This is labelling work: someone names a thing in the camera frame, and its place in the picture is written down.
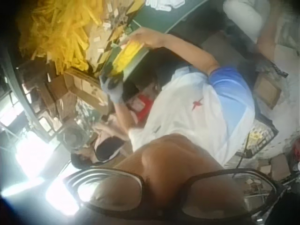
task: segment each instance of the person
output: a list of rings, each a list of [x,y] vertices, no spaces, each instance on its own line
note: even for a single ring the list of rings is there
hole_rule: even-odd
[[[160,209],[172,204],[189,178],[223,170],[252,127],[254,101],[235,68],[220,67],[211,54],[180,38],[140,28],[129,39],[167,48],[190,64],[162,87],[144,128],[136,127],[122,99],[123,83],[109,89],[109,76],[99,78],[133,146],[133,154],[114,168],[142,177],[151,205]]]
[[[110,115],[107,122],[97,122],[93,129],[97,133],[94,146],[76,149],[71,153],[71,162],[75,168],[83,169],[112,160],[120,153],[124,143],[128,141],[128,136],[118,127],[115,115]]]
[[[282,0],[226,0],[224,12],[279,70],[299,73],[299,22]]]

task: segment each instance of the hand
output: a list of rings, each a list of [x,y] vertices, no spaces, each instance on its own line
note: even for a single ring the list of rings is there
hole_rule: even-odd
[[[166,34],[144,27],[139,28],[133,32],[129,39],[144,44],[149,48],[161,48],[165,44]]]
[[[111,101],[115,104],[122,103],[122,94],[123,94],[123,82],[120,81],[113,89],[108,88],[108,84],[111,81],[111,77],[105,75],[100,76],[101,89],[109,95]]]

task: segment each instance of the yellow object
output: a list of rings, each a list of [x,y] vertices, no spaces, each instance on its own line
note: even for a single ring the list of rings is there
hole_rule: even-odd
[[[27,6],[17,19],[21,33],[19,48],[23,56],[50,58],[57,74],[70,67],[87,70],[85,50],[89,39],[84,26],[100,25],[104,0],[38,0]]]
[[[130,41],[113,61],[112,75],[123,71],[142,47],[142,44],[136,41]]]

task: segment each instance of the gloved hand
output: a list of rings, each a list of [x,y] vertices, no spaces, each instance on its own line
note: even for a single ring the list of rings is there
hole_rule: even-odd
[[[112,77],[107,77],[105,75],[100,76],[101,89],[109,95],[113,103],[122,103],[123,81],[118,82],[118,84],[114,88],[110,89],[108,88],[108,84],[111,80]]]

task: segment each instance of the bare hand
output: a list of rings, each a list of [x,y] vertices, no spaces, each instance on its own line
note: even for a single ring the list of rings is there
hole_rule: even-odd
[[[161,48],[165,44],[165,34],[144,27],[133,32],[129,39],[149,48]]]

